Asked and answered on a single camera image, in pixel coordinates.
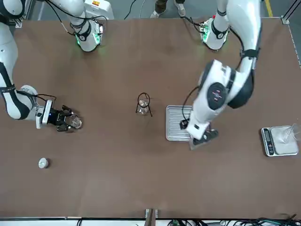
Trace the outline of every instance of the kitchen scale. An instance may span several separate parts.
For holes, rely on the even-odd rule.
[[[290,127],[291,126],[277,126],[261,129],[261,136],[267,156],[296,155],[299,152],[297,141],[293,137],[293,132],[288,135],[287,143],[283,142],[284,131]]]

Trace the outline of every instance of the wire stand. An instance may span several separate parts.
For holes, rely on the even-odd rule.
[[[145,95],[145,98],[146,98],[146,100],[147,100],[147,101],[146,101],[146,104],[143,105],[143,106],[140,104],[140,97],[141,97],[142,95]],[[141,93],[141,94],[139,94],[138,99],[137,99],[136,113],[138,112],[138,106],[141,107],[142,109],[148,108],[148,111],[150,112],[150,115],[151,115],[151,117],[152,117],[150,103],[151,103],[151,98],[150,98],[150,96],[149,96],[147,93]]]

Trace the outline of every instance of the brown table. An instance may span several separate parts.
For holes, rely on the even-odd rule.
[[[220,136],[190,151],[165,138],[165,109],[181,105],[207,62],[235,67],[239,42],[218,53],[181,19],[110,21],[103,46],[84,53],[58,22],[26,22],[15,33],[17,87],[30,84],[75,108],[82,130],[57,133],[14,121],[1,101],[1,217],[258,218],[301,216],[301,158],[268,158],[259,129],[301,119],[301,75],[291,35],[263,19],[262,51],[249,103],[227,108]],[[147,92],[154,117],[135,114]],[[39,169],[41,157],[51,167]]]

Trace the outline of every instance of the small glass beaker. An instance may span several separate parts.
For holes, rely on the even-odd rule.
[[[292,139],[297,141],[301,140],[301,125],[294,123],[292,126],[282,131],[281,140],[284,144],[289,143]]]

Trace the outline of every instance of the yellow line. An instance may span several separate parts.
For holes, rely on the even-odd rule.
[[[269,17],[273,17],[273,12],[272,12],[272,8],[271,8],[271,4],[269,3],[269,0],[265,0],[265,5],[267,6],[267,11],[268,11]]]

